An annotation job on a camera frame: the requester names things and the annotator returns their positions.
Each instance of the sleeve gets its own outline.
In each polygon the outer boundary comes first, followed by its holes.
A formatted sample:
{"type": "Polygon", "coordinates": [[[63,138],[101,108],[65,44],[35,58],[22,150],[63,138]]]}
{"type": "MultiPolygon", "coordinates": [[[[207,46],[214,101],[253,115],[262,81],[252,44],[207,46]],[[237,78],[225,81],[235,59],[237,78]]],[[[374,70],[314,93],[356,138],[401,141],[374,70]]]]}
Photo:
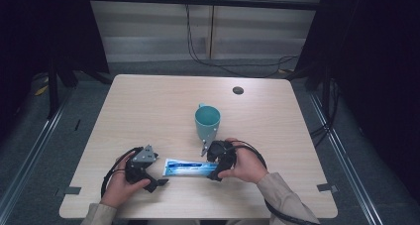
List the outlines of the sleeve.
{"type": "MultiPolygon", "coordinates": [[[[269,173],[257,184],[265,200],[276,210],[288,216],[318,223],[318,219],[312,211],[300,201],[278,172],[269,173]]],[[[292,224],[278,219],[271,214],[270,225],[292,224]]]]}
{"type": "Polygon", "coordinates": [[[91,203],[86,217],[81,222],[81,225],[107,225],[112,224],[117,209],[100,204],[91,203]]]}

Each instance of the wall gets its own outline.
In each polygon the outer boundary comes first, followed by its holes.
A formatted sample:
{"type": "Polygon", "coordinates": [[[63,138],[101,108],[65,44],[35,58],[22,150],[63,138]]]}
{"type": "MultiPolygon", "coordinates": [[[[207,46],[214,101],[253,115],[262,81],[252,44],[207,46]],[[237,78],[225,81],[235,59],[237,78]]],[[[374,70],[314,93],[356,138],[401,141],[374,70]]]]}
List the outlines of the wall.
{"type": "MultiPolygon", "coordinates": [[[[108,61],[190,58],[185,6],[95,1],[91,5],[108,61]]],[[[192,43],[200,58],[297,55],[314,16],[313,11],[209,6],[189,6],[189,14],[192,43]]]]}

